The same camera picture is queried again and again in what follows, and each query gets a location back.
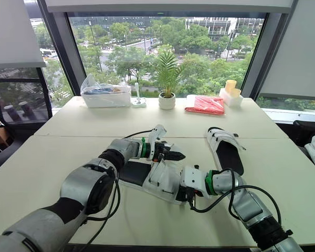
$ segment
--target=plastic bag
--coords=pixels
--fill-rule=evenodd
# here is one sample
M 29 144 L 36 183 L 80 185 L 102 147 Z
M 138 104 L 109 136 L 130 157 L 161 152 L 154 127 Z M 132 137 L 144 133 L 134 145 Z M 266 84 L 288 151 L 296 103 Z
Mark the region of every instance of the plastic bag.
M 185 110 L 203 114 L 224 114 L 221 97 L 188 95 Z
M 108 95 L 131 92 L 128 85 L 111 85 L 107 83 L 98 83 L 94 80 L 92 74 L 89 74 L 80 87 L 81 95 Z

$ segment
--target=potted plant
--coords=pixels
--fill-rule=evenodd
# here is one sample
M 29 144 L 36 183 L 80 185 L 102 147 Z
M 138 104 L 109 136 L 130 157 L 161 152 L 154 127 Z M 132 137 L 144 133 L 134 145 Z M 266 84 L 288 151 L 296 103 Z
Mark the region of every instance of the potted plant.
M 182 67 L 177 65 L 177 59 L 170 50 L 159 53 L 157 61 L 157 79 L 164 91 L 159 94 L 161 109 L 170 110 L 175 107 L 175 94 L 172 92 L 178 84 Z

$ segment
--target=yellow cup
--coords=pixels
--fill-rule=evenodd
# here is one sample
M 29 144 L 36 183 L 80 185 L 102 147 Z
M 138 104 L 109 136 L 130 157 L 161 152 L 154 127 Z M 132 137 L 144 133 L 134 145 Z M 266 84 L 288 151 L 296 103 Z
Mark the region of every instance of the yellow cup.
M 231 90 L 230 95 L 231 95 L 233 98 L 237 98 L 237 97 L 240 96 L 240 93 L 241 93 L 241 90 L 240 90 L 240 89 L 233 88 L 233 89 Z
M 237 85 L 237 81 L 235 80 L 227 80 L 225 83 L 225 91 L 230 93 L 232 89 L 234 89 Z

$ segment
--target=black cable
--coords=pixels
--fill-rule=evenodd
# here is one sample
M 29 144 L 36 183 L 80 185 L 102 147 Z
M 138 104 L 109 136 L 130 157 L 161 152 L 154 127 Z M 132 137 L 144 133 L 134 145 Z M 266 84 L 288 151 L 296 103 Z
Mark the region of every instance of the black cable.
M 115 184 L 116 184 L 115 185 L 115 189 L 117 190 L 117 198 L 118 199 L 117 199 L 117 205 L 115 206 L 115 209 L 113 210 L 113 212 L 111 214 L 105 216 L 105 217 L 102 217 L 102 218 L 87 217 L 86 220 L 88 220 L 88 221 L 92 221 L 93 220 L 93 221 L 96 221 L 96 222 L 101 222 L 101 221 L 105 221 L 105 220 L 111 218 L 116 213 L 116 211 L 118 210 L 119 205 L 120 205 L 120 188 L 119 188 L 119 184 L 118 184 L 117 180 L 115 180 Z
M 137 132 L 137 133 L 134 133 L 134 134 L 131 134 L 131 135 L 128 135 L 128 136 L 125 136 L 124 138 L 130 138 L 134 135 L 139 135 L 139 134 L 142 134 L 142 133 L 148 133 L 148 132 L 151 132 L 152 130 L 145 130 L 145 131 L 140 131 L 140 132 Z
M 232 212 L 232 204 L 233 204 L 233 199 L 235 197 L 235 188 L 236 188 L 236 184 L 235 184 L 235 173 L 232 169 L 230 168 L 227 168 L 227 169 L 224 169 L 222 171 L 226 171 L 226 170 L 229 170 L 231 172 L 231 177 L 232 177 L 232 189 L 231 189 L 231 197 L 230 197 L 230 202 L 229 202 L 229 213 L 231 214 L 231 216 L 235 219 L 238 219 L 239 220 L 239 217 L 237 215 L 235 215 L 233 212 Z
M 116 190 L 117 190 L 117 194 L 118 194 L 118 202 L 120 202 L 120 190 L 118 190 L 119 188 L 119 184 L 118 184 L 118 178 L 116 178 L 116 180 L 114 181 L 115 182 L 115 187 L 116 187 Z M 116 197 L 116 190 L 114 190 L 113 192 L 113 197 L 112 197 L 112 202 L 111 202 L 111 205 L 110 205 L 110 209 L 107 213 L 107 216 L 105 217 L 105 221 L 103 222 L 103 224 L 101 225 L 100 229 L 94 234 L 94 236 L 79 250 L 79 252 L 83 252 L 93 241 L 94 239 L 100 234 L 100 232 L 103 230 L 103 228 L 105 227 L 106 225 L 106 222 L 108 221 L 108 219 L 111 217 L 111 211 L 112 211 L 112 208 L 113 208 L 113 204 L 114 204 L 114 199 Z
M 266 192 L 264 189 L 258 187 L 258 186 L 254 186 L 254 185 L 241 185 L 241 186 L 237 186 L 235 187 L 234 190 L 239 190 L 239 189 L 243 189 L 243 188 L 250 188 L 250 189 L 256 189 L 258 191 L 261 191 L 262 193 L 266 194 L 266 196 L 269 197 L 269 199 L 272 201 L 276 211 L 277 211 L 277 215 L 278 215 L 278 223 L 281 225 L 281 214 L 280 214 L 280 210 L 278 207 L 278 204 L 276 203 L 276 201 L 274 200 L 274 198 L 268 193 Z M 225 198 L 227 195 L 229 195 L 231 193 L 232 190 L 222 194 L 215 202 L 213 202 L 210 206 L 208 206 L 205 209 L 197 209 L 196 207 L 194 207 L 194 205 L 189 202 L 190 205 L 190 209 L 194 210 L 197 213 L 206 213 L 208 211 L 210 211 L 214 206 L 216 206 L 223 198 Z

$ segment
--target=white pot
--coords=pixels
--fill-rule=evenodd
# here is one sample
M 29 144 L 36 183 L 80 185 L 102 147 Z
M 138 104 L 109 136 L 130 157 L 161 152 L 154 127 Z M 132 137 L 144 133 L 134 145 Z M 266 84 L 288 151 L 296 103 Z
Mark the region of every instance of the white pot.
M 172 98 L 164 98 L 161 96 L 160 93 L 159 94 L 159 106 L 160 109 L 164 109 L 164 110 L 171 110 L 175 107 L 175 94 L 172 93 L 173 97 Z

